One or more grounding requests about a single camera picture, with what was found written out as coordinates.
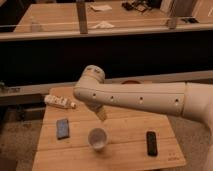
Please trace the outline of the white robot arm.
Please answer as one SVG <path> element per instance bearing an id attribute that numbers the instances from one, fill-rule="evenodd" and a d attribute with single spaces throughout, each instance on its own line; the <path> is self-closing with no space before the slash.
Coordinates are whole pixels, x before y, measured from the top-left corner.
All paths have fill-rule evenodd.
<path id="1" fill-rule="evenodd" d="M 190 82 L 105 84 L 104 80 L 104 71 L 89 65 L 75 84 L 73 95 L 93 111 L 109 105 L 205 124 L 211 133 L 211 144 L 203 171 L 213 171 L 213 85 Z"/>

